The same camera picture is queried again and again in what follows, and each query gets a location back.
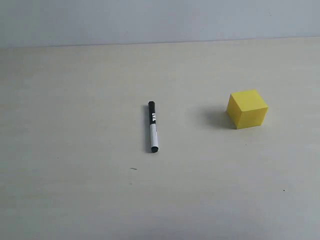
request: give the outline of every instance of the white marker barrel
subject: white marker barrel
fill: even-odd
[[[150,141],[151,141],[151,152],[156,153],[159,150],[158,135],[156,128],[156,109],[155,102],[149,102],[149,121],[150,121]]]

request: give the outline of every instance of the black marker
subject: black marker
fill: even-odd
[[[159,150],[158,136],[156,128],[156,110],[155,102],[149,102],[149,121],[150,121],[150,140],[151,140],[151,152],[156,153]]]

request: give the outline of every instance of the cube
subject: cube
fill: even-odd
[[[267,111],[268,105],[255,89],[231,93],[226,109],[236,129],[260,126]]]

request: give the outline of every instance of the wall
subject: wall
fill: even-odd
[[[320,35],[318,0],[4,0],[0,47]]]

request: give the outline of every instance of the table surface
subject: table surface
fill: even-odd
[[[316,37],[1,49],[3,239],[318,240],[319,53]],[[269,111],[235,130],[229,95],[248,89]]]

